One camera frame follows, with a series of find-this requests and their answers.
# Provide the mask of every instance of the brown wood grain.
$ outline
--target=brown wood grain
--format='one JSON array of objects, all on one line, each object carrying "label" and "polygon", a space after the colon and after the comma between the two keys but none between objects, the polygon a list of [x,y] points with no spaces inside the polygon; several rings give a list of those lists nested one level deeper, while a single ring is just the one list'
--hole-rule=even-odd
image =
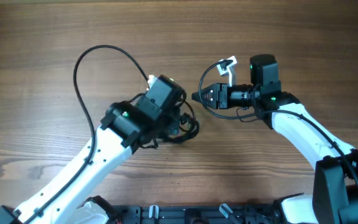
[{"label": "brown wood grain", "polygon": [[[146,1],[0,5],[0,205],[36,193],[89,139],[72,87],[77,57],[97,44],[132,54],[148,74],[196,91],[204,70],[235,55],[278,60],[283,90],[337,137],[358,147],[358,1]],[[130,60],[113,50],[86,57],[79,86],[93,121],[144,91]],[[216,71],[204,84],[224,82]],[[92,195],[115,204],[269,202],[311,193],[313,170],[261,121],[217,119],[190,102],[196,139],[139,150]],[[224,114],[234,114],[233,110]]]}]

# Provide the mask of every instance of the robotic hand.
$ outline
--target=robotic hand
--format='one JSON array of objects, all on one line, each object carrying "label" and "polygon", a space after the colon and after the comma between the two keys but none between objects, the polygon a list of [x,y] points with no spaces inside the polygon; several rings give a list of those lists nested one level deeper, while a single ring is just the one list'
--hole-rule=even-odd
[{"label": "robotic hand", "polygon": [[[81,59],[90,51],[103,47],[126,54],[145,77],[139,64],[127,52],[110,45],[96,46],[83,53],[77,61],[75,77]],[[315,169],[314,192],[313,196],[281,198],[272,205],[259,207],[262,212],[250,205],[203,207],[205,218],[211,223],[358,223],[358,193],[354,186],[346,186],[344,182],[348,176],[355,180],[358,188],[358,150],[324,129],[293,95],[281,91],[273,55],[257,55],[250,59],[252,85],[236,85],[236,63],[235,57],[231,57],[210,66],[192,98],[219,118],[257,116],[270,129],[284,135]],[[215,83],[202,90],[203,78],[215,66],[221,75],[229,76],[229,83]],[[129,101],[113,103],[95,132],[90,125],[92,138],[47,186],[16,209],[1,206],[0,223],[182,223],[185,207],[113,207],[102,198],[94,197],[77,209],[105,176],[139,147],[158,147],[156,138],[181,143],[197,135],[199,124],[185,101],[184,89],[165,76],[151,78],[149,84],[150,90],[146,93]],[[183,104],[190,107],[192,116],[180,115]],[[254,107],[255,113],[228,117],[209,109],[236,106]],[[180,127],[185,123],[189,123],[189,130]],[[179,129],[185,134],[172,137],[179,133]],[[150,142],[154,145],[144,146]]]}]

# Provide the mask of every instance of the tabletop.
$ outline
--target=tabletop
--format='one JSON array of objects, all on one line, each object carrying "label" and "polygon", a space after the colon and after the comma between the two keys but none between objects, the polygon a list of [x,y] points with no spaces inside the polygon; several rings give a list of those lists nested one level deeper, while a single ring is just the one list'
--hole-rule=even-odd
[{"label": "tabletop", "polygon": [[[235,55],[238,83],[250,83],[249,58],[273,54],[283,91],[358,148],[358,1],[13,2],[0,0],[0,205],[38,192],[90,138],[72,73],[98,44],[123,48],[146,74],[173,78],[188,95],[222,58]],[[214,82],[226,79],[213,70],[204,85]],[[111,49],[86,56],[78,84],[95,124],[111,103],[147,88]],[[138,150],[92,195],[116,205],[216,205],[312,193],[313,169],[283,136],[190,104],[197,137]]]}]

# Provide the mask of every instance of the wooden surface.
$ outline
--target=wooden surface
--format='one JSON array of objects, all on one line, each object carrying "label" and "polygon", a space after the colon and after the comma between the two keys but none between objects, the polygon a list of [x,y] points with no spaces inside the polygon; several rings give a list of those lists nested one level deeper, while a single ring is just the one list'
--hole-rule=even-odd
[{"label": "wooden surface", "polygon": [[[212,63],[235,55],[239,83],[249,58],[274,54],[283,90],[358,147],[358,1],[193,1],[0,6],[0,205],[36,193],[90,138],[72,87],[77,57],[113,44],[146,73],[174,78],[190,94]],[[113,50],[86,57],[79,86],[93,121],[146,85]],[[204,84],[225,82],[216,71]],[[313,170],[261,121],[217,119],[191,102],[196,139],[139,150],[92,195],[115,204],[269,202],[311,193]]]}]

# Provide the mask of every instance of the wooden table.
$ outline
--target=wooden table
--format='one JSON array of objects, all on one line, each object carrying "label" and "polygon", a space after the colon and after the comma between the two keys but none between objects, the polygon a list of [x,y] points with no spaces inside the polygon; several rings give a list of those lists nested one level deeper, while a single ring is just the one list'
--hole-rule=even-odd
[{"label": "wooden table", "polygon": [[[358,147],[358,1],[0,5],[0,205],[36,193],[90,138],[72,70],[98,44],[122,47],[146,73],[172,77],[189,94],[219,59],[235,55],[239,83],[249,83],[249,58],[274,54],[283,90]],[[108,49],[86,57],[78,76],[96,124],[111,103],[146,88],[132,62]],[[204,84],[225,81],[213,71]],[[225,121],[190,103],[201,124],[196,139],[137,151],[92,195],[199,205],[312,192],[311,166],[283,136],[262,121]]]}]

